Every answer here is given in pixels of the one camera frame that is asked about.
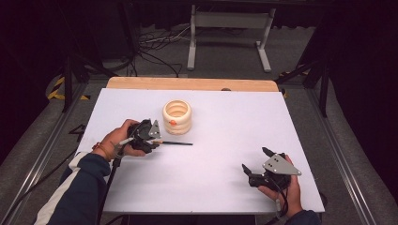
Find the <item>wooden table edge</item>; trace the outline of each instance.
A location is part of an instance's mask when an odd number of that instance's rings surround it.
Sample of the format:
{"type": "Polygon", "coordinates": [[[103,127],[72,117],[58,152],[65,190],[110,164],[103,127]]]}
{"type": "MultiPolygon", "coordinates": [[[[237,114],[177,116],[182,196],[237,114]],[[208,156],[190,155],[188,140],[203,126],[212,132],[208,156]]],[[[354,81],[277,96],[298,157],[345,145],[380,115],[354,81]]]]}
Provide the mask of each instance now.
{"type": "Polygon", "coordinates": [[[153,78],[153,77],[113,77],[107,88],[149,89],[149,90],[231,90],[247,92],[278,92],[274,81],[197,79],[197,78],[153,78]]]}

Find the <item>white tabletop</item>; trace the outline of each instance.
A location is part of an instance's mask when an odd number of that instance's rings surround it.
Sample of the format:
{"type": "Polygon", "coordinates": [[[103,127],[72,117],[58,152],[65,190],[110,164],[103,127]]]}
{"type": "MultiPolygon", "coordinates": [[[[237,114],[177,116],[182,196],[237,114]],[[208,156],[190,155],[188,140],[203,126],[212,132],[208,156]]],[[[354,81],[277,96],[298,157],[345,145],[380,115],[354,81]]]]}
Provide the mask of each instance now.
{"type": "Polygon", "coordinates": [[[301,203],[324,212],[289,112],[279,92],[102,89],[78,152],[125,119],[158,120],[164,141],[145,157],[123,157],[104,211],[155,214],[263,214],[275,203],[250,187],[244,163],[263,173],[262,147],[289,155],[301,170],[301,203]],[[191,104],[192,128],[181,136],[163,128],[162,107],[172,99],[191,104]]]}

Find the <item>human hand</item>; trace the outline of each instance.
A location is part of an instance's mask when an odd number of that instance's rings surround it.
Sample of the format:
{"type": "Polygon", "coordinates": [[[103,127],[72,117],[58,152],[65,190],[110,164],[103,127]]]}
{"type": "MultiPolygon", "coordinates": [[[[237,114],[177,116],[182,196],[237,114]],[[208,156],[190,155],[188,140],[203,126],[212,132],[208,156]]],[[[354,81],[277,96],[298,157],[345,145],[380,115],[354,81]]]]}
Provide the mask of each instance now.
{"type": "MultiPolygon", "coordinates": [[[[293,165],[293,162],[288,155],[286,155],[286,161],[292,163],[292,165],[293,165]]],[[[288,191],[287,191],[286,199],[287,199],[289,208],[288,208],[286,215],[290,218],[302,210],[301,199],[300,199],[301,192],[299,189],[299,180],[296,175],[291,175],[290,185],[287,189],[288,189],[288,191]]],[[[276,201],[277,199],[279,199],[279,201],[281,203],[281,208],[283,208],[284,199],[283,199],[283,196],[279,192],[271,190],[265,186],[258,187],[258,190],[263,192],[265,195],[267,195],[273,201],[276,201]]]]}
{"type": "MultiPolygon", "coordinates": [[[[127,119],[121,127],[114,129],[112,132],[108,133],[100,142],[100,144],[95,145],[92,153],[98,154],[108,161],[115,158],[116,153],[120,150],[118,144],[126,140],[127,130],[131,125],[138,124],[139,122],[131,119],[127,119]]],[[[136,150],[131,147],[131,145],[126,144],[124,148],[125,155],[134,157],[144,157],[145,152],[143,150],[136,150]]]]}

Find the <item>black sleeve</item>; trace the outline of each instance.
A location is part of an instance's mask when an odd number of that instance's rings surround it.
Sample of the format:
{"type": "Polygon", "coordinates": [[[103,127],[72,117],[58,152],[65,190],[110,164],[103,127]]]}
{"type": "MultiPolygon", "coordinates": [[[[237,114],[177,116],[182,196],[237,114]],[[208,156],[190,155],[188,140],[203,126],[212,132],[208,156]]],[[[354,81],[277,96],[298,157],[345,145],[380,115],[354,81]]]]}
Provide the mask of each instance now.
{"type": "Polygon", "coordinates": [[[61,179],[61,186],[40,209],[35,224],[96,224],[107,188],[103,177],[110,172],[103,157],[77,155],[64,172],[69,176],[61,179]]]}
{"type": "Polygon", "coordinates": [[[302,210],[288,219],[285,225],[320,225],[321,220],[313,210],[302,210]]]}

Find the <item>stacked rings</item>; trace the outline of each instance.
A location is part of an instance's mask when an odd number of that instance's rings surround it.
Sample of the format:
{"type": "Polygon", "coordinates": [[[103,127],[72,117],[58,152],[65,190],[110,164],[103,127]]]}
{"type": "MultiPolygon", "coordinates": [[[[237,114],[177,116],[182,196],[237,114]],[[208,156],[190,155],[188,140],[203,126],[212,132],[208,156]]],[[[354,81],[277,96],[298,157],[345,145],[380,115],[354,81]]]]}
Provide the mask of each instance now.
{"type": "Polygon", "coordinates": [[[175,135],[185,134],[191,128],[192,110],[183,100],[171,100],[163,107],[163,122],[167,132],[175,135]]]}

